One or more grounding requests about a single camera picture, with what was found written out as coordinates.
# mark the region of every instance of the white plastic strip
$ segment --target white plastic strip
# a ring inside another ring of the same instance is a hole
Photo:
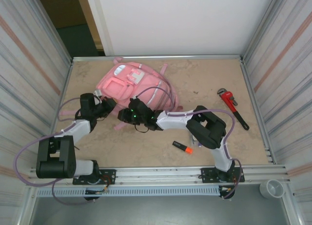
[[[145,186],[145,187],[113,187],[102,194],[85,194],[86,188],[55,188],[57,197],[129,197],[129,196],[219,196],[219,186],[199,185],[199,186]],[[51,188],[40,188],[37,197],[52,197]]]

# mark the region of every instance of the backpack strap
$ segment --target backpack strap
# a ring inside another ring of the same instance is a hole
[[[75,115],[77,113],[77,110],[64,110],[60,111],[58,115],[65,116],[65,115]]]
[[[120,122],[118,123],[116,126],[114,126],[114,130],[115,131],[119,131],[121,130],[124,126],[128,125],[127,123],[124,123],[124,122]]]
[[[118,64],[118,63],[121,63],[122,59],[123,59],[122,57],[115,57],[114,60],[113,60],[113,63],[115,65]]]
[[[165,74],[165,71],[166,71],[166,69],[167,69],[167,64],[164,64],[163,66],[162,66],[162,69],[160,70],[160,74],[161,75],[164,75]]]

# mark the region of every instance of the black mounting bracket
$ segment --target black mounting bracket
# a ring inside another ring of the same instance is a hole
[[[202,182],[204,184],[208,183],[235,183],[236,180],[239,178],[240,173],[240,167],[231,167],[231,169],[228,172],[224,172],[228,175],[228,177],[222,176],[222,171],[216,169],[215,167],[207,167],[207,168],[201,168],[199,176],[200,179],[202,179]],[[242,175],[240,177],[239,182],[245,182],[244,173],[242,171]]]
[[[96,179],[88,179],[88,176],[79,176],[79,178],[73,178],[73,185],[108,185],[115,184],[116,170],[104,169],[99,170],[99,175]]]

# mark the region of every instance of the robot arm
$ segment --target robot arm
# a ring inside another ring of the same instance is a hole
[[[226,124],[212,112],[194,114],[196,111],[206,110],[199,105],[196,109],[187,112],[166,112],[163,110],[152,111],[140,99],[130,99],[129,108],[123,109],[118,114],[118,119],[129,124],[144,124],[150,130],[185,129],[206,148],[209,148],[215,162],[216,177],[230,178],[235,163],[227,156],[223,139]]]
[[[72,178],[80,175],[98,177],[98,164],[95,160],[76,160],[75,144],[93,131],[97,119],[106,118],[114,109],[116,102],[104,98],[98,104],[92,93],[80,96],[80,116],[68,131],[39,142],[36,174],[38,178]],[[59,152],[59,157],[52,154]]]

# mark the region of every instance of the red pipe wrench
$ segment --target red pipe wrench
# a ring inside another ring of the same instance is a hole
[[[225,104],[230,108],[234,116],[237,118],[237,120],[242,124],[243,128],[245,130],[249,130],[249,126],[247,123],[243,120],[242,116],[240,116],[239,112],[235,109],[234,105],[238,105],[237,102],[234,99],[233,93],[227,91],[225,88],[221,88],[218,90],[217,94],[221,97],[221,99],[225,102]]]

